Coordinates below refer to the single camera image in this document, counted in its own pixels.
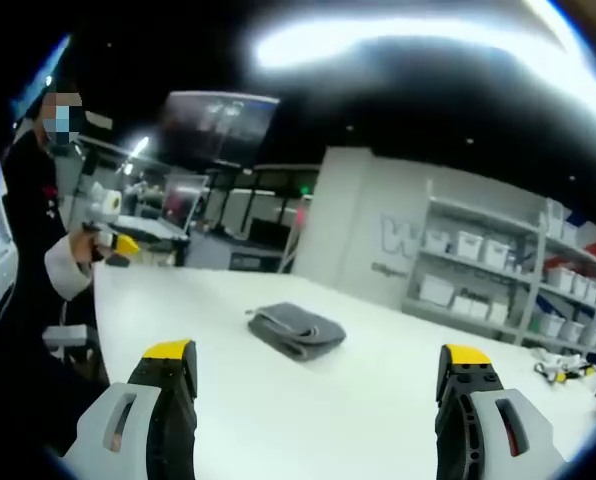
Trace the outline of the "person's left hand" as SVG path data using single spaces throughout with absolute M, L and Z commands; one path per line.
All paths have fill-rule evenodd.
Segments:
M 79 264 L 90 264 L 93 258 L 96 233 L 78 230 L 70 235 L 70 248 L 74 260 Z

